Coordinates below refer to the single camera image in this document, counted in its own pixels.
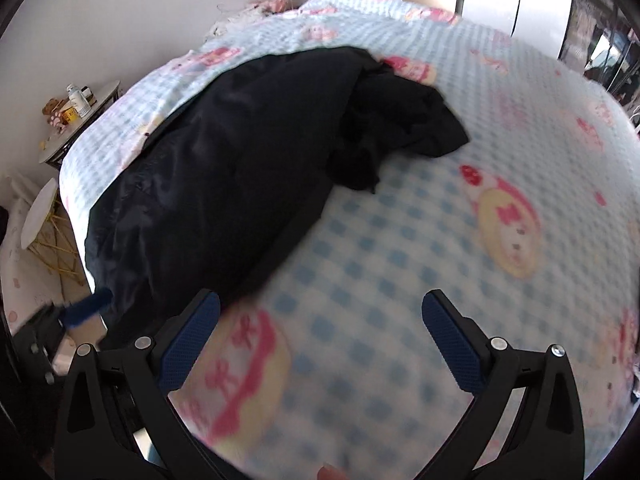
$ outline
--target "white bottle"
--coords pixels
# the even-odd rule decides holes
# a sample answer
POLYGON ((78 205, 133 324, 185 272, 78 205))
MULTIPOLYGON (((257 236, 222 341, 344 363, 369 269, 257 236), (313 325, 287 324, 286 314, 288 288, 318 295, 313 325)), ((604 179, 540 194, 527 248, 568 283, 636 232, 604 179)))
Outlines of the white bottle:
POLYGON ((87 102, 87 100, 82 95, 82 92, 76 85, 69 85, 66 87, 66 92, 69 94, 69 101, 78 112, 78 115, 82 117, 86 117, 86 115, 91 111, 91 106, 87 102))

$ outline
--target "stool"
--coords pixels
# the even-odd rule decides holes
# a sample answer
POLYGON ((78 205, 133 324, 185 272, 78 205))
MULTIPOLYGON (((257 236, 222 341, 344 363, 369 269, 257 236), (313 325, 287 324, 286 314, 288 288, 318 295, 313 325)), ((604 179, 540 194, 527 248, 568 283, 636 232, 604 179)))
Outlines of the stool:
POLYGON ((74 280, 78 285, 82 285, 84 283, 84 273, 78 264, 78 249, 69 241, 60 224, 60 222, 68 222, 70 228, 71 222, 67 218, 56 215, 56 206, 62 206, 57 197, 58 183, 55 178, 52 178, 40 190, 27 213, 20 233, 20 244, 24 250, 30 251, 45 264, 47 269, 54 270, 60 274, 60 277, 67 277, 74 280), (53 243, 49 243, 42 232, 47 223, 54 230, 53 243), (58 236, 60 236, 60 243, 64 242, 64 246, 58 245, 58 236), (55 257, 55 262, 47 261, 47 257, 43 253, 52 253, 55 257), (63 259, 62 256, 65 254, 71 254, 73 264, 70 265, 63 259))

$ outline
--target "black garment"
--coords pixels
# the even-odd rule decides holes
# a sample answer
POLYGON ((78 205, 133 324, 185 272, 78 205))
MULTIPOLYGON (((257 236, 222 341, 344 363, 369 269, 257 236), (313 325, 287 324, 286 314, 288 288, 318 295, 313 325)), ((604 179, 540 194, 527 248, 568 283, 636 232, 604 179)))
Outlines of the black garment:
POLYGON ((153 335, 201 288, 255 292, 319 218, 331 179, 373 189, 384 155, 468 142, 437 90, 367 52, 249 61, 151 135, 90 212, 86 264, 114 294, 102 348, 153 335))

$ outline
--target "silver bolt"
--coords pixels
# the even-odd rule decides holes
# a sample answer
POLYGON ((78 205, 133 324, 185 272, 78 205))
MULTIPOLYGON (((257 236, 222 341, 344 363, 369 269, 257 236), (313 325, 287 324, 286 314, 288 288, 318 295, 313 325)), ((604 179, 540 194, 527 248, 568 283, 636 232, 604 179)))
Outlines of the silver bolt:
POLYGON ((136 339, 136 348, 138 350, 144 350, 145 348, 149 348, 151 346, 151 338, 143 335, 136 339))
POLYGON ((491 346, 496 350, 506 350, 509 344, 501 337, 494 337, 491 339, 491 346))
POLYGON ((565 354, 564 348, 560 345, 551 345, 551 353, 556 357, 562 357, 565 354))
POLYGON ((87 344, 87 343, 82 343, 78 349, 76 350, 76 353, 80 356, 80 357, 84 357, 85 355, 87 355, 89 352, 91 351, 91 345, 87 344))

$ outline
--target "bedspread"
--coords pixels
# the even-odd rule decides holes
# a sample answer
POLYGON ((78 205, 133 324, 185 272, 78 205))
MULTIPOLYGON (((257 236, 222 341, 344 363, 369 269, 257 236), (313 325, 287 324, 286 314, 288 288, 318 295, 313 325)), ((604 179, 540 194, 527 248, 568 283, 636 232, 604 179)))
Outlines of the bedspread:
POLYGON ((393 156, 376 194, 334 189, 254 306, 221 321, 172 394, 178 412, 259 478, 309 478, 322 462, 353 479, 413 478, 470 400, 420 319, 423 295, 441 288, 489 336, 565 347, 590 473, 634 409, 639 141, 600 86, 500 32, 398 0, 311 0, 209 41, 133 86, 72 146, 60 188, 78 247, 146 136, 216 75, 342 45, 434 83, 472 140, 438 160, 393 156))

